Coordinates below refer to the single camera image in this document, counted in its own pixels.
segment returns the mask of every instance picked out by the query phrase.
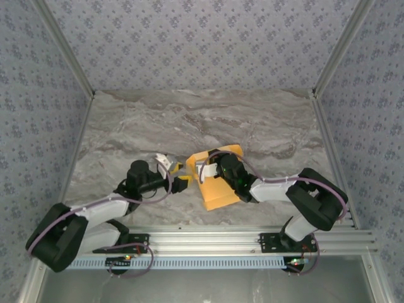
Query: cable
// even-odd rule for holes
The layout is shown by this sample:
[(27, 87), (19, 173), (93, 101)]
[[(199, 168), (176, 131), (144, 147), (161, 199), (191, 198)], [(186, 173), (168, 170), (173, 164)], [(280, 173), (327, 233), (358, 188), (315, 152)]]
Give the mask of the cable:
[(254, 175), (255, 175), (258, 179), (260, 179), (261, 181), (263, 181), (263, 182), (265, 182), (265, 183), (276, 184), (276, 183), (284, 183), (284, 182), (287, 182), (287, 181), (304, 181), (304, 182), (308, 182), (308, 183), (312, 183), (312, 184), (318, 185), (318, 186), (324, 188), (325, 190), (329, 191), (331, 194), (333, 194), (333, 195), (338, 199), (338, 201), (341, 203), (341, 206), (342, 206), (342, 213), (341, 213), (341, 215), (337, 218), (337, 220), (341, 220), (341, 219), (342, 219), (343, 217), (345, 217), (345, 215), (347, 214), (348, 209), (347, 209), (347, 205), (345, 204), (345, 201), (343, 200), (343, 198), (342, 198), (334, 189), (330, 188), (328, 185), (326, 185), (326, 184), (324, 184), (324, 183), (322, 183), (322, 182), (319, 182), (319, 181), (317, 181), (317, 180), (313, 180), (313, 179), (309, 179), (309, 178), (303, 178), (303, 177), (286, 177), (286, 178), (275, 179), (275, 180), (268, 180), (268, 179), (265, 179), (265, 178), (251, 165), (251, 163), (250, 163), (248, 160), (246, 160), (244, 157), (242, 157), (242, 156), (240, 156), (240, 155), (238, 155), (237, 153), (234, 153), (234, 152), (232, 152), (232, 151), (219, 150), (219, 151), (215, 151), (214, 153), (210, 154), (210, 155), (208, 156), (208, 158), (206, 158), (205, 161), (202, 163), (201, 171), (199, 172), (199, 183), (201, 183), (201, 184), (203, 183), (203, 182), (202, 182), (202, 171), (203, 171), (205, 165), (208, 163), (209, 159), (212, 158), (212, 157), (214, 157), (214, 156), (216, 156), (216, 155), (219, 155), (219, 154), (221, 154), (221, 153), (229, 153), (229, 154), (236, 155), (237, 158), (240, 158), (240, 159), (252, 170), (252, 172), (254, 172)]
[(35, 240), (31, 243), (31, 246), (28, 248), (28, 255), (32, 255), (32, 251), (33, 251), (34, 247), (39, 243), (39, 241), (42, 240), (42, 238), (43, 238), (53, 227), (55, 227), (55, 225), (57, 225), (59, 222), (65, 220), (67, 217), (69, 217), (69, 216), (71, 216), (71, 215), (74, 215), (75, 213), (78, 213), (79, 211), (86, 210), (87, 208), (93, 208), (93, 207), (98, 206), (98, 205), (101, 205), (101, 204), (103, 204), (103, 203), (107, 203), (107, 202), (110, 202), (110, 201), (117, 201), (117, 200), (119, 200), (119, 201), (124, 200), (124, 201), (130, 202), (130, 203), (146, 204), (146, 205), (147, 205), (147, 204), (155, 204), (155, 203), (158, 203), (158, 202), (163, 201), (163, 200), (164, 200), (166, 197), (168, 197), (169, 194), (171, 193), (173, 180), (172, 180), (172, 176), (170, 175), (170, 172), (164, 167), (164, 165), (163, 165), (162, 163), (160, 163), (159, 161), (157, 161), (157, 162), (158, 162), (158, 164), (164, 169), (164, 171), (165, 171), (165, 173), (167, 174), (167, 177), (168, 177), (168, 179), (169, 179), (169, 188), (168, 188), (168, 190), (167, 190), (167, 193), (166, 193), (163, 197), (161, 197), (161, 198), (159, 198), (159, 199), (157, 199), (157, 200), (154, 200), (154, 201), (138, 201), (138, 200), (134, 200), (134, 199), (124, 198), (124, 197), (122, 197), (122, 196), (116, 196), (116, 197), (110, 197), (110, 198), (102, 198), (102, 199), (99, 199), (99, 200), (97, 200), (97, 201), (95, 201), (95, 202), (93, 202), (93, 203), (91, 203), (91, 204), (89, 204), (89, 205), (87, 205), (87, 206), (83, 206), (83, 207), (79, 207), (79, 208), (76, 208), (76, 209), (74, 209), (74, 210), (71, 210), (71, 211), (65, 213), (64, 215), (61, 215), (61, 216), (60, 216), (59, 218), (57, 218), (56, 220), (54, 220), (51, 224), (49, 224), (49, 225), (38, 235), (38, 237), (35, 238)]
[(308, 275), (309, 273), (311, 273), (313, 270), (316, 269), (316, 267), (318, 266), (318, 263), (320, 262), (320, 248), (319, 248), (319, 246), (318, 246), (318, 241), (317, 241), (316, 236), (315, 236), (314, 234), (310, 234), (310, 235), (311, 235), (311, 236), (313, 237), (313, 239), (316, 241), (316, 249), (317, 249), (317, 257), (316, 257), (316, 259), (314, 260), (313, 266), (312, 266), (310, 269), (308, 269), (308, 270), (306, 270), (306, 271), (304, 271), (304, 272), (300, 272), (300, 270), (294, 268), (293, 266), (286, 265), (287, 268), (296, 271), (296, 273), (299, 274), (300, 276)]
[(154, 193), (150, 197), (144, 197), (145, 199), (152, 199), (157, 194), (157, 189), (154, 190)]
[(113, 262), (109, 266), (109, 269), (108, 269), (108, 271), (109, 271), (109, 273), (111, 275), (118, 276), (119, 278), (120, 277), (123, 277), (123, 278), (137, 278), (139, 276), (143, 276), (144, 274), (148, 273), (151, 270), (151, 268), (153, 266), (153, 262), (154, 262), (154, 254), (153, 254), (153, 250), (147, 244), (134, 242), (134, 243), (129, 243), (129, 244), (117, 245), (117, 246), (103, 247), (101, 249), (104, 249), (104, 250), (108, 251), (109, 249), (125, 248), (125, 247), (131, 247), (131, 246), (136, 246), (138, 248), (139, 248), (139, 246), (142, 246), (142, 247), (144, 247), (145, 249), (147, 249), (150, 252), (151, 260), (150, 260), (149, 265), (147, 266), (147, 268), (145, 270), (139, 272), (139, 273), (135, 273), (135, 274), (132, 274), (132, 275), (128, 275), (128, 274), (125, 274), (123, 276), (122, 275), (116, 275), (116, 274), (114, 274), (112, 272), (112, 268), (114, 267), (114, 265), (116, 263), (116, 262)]
[(309, 247), (305, 244), (302, 244), (302, 248), (303, 248), (303, 250), (306, 249), (310, 253), (310, 256), (309, 256), (309, 261), (310, 261), (311, 260), (311, 249), (309, 249)]

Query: blue floral wallpaper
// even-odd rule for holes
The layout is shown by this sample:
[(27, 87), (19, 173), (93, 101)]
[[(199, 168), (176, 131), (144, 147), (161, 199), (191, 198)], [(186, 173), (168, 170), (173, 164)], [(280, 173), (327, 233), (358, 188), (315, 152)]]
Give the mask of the blue floral wallpaper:
[(311, 88), (357, 0), (47, 0), (94, 89)]
[(59, 196), (86, 96), (29, 0), (0, 5), (0, 302), (15, 302), (28, 236)]
[(404, 2), (377, 0), (322, 97), (361, 225), (404, 302)]

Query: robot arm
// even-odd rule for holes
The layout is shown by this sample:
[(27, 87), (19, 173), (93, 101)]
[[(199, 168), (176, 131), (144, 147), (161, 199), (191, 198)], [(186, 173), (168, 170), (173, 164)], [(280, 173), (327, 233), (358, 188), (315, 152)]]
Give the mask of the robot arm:
[[(129, 240), (129, 230), (114, 218), (123, 217), (133, 212), (140, 204), (130, 203), (127, 199), (142, 201), (143, 194), (158, 188), (169, 190), (167, 172), (174, 173), (181, 167), (175, 159), (158, 154), (157, 160), (166, 170), (164, 174), (152, 172), (147, 162), (138, 160), (131, 164), (127, 177), (114, 193), (85, 205), (54, 205), (39, 223), (26, 244), (26, 249), (39, 258), (55, 272), (64, 270), (77, 255), (94, 251), (100, 247), (134, 242)], [(174, 177), (170, 193), (179, 193), (188, 187), (189, 176)], [(73, 215), (61, 220), (51, 228), (35, 247), (31, 247), (37, 237), (53, 222), (63, 215), (80, 209)]]
[(338, 198), (328, 190), (317, 184), (308, 184), (296, 179), (310, 179), (328, 186), (339, 194), (345, 203), (348, 201), (347, 195), (341, 189), (313, 169), (304, 169), (300, 174), (289, 177), (290, 181), (281, 183), (271, 182), (271, 179), (261, 180), (248, 173), (234, 154), (226, 153), (212, 157), (208, 166), (208, 172), (212, 171), (213, 167), (216, 168), (216, 172), (210, 172), (210, 176), (223, 178), (234, 193), (245, 202), (278, 200), (295, 205), (300, 214), (292, 217), (280, 232), (282, 245), (290, 250), (316, 230), (331, 230), (343, 209)]

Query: gray marble tabletop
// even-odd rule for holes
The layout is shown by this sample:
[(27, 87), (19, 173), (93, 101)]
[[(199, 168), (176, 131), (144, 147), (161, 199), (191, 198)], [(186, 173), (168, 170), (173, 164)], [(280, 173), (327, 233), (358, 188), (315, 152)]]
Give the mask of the gray marble tabletop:
[[(331, 179), (311, 101), (285, 90), (96, 92), (66, 204), (108, 195), (132, 161), (156, 152), (185, 162), (193, 153), (238, 143), (267, 177), (312, 167)], [(156, 197), (162, 196), (159, 191)], [(297, 210), (290, 203), (239, 202), (206, 211), (194, 182), (156, 205), (121, 219), (127, 225), (283, 225)]]

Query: yellow object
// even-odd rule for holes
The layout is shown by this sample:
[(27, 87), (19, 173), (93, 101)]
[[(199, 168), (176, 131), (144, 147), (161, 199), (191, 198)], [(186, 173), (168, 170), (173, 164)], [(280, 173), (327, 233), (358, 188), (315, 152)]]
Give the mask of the yellow object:
[(182, 169), (184, 164), (177, 162), (174, 169), (170, 171), (170, 174), (175, 174), (178, 170)]
[[(242, 156), (242, 149), (238, 144), (227, 145), (217, 149), (227, 150)], [(204, 183), (199, 183), (199, 176), (196, 173), (195, 163), (197, 161), (204, 161), (208, 158), (208, 155), (208, 151), (202, 151), (201, 153), (193, 154), (186, 161), (188, 174), (193, 175), (198, 182), (205, 208), (207, 210), (214, 210), (240, 201), (240, 198), (236, 196), (234, 190), (222, 178), (215, 179), (214, 177), (205, 177)]]

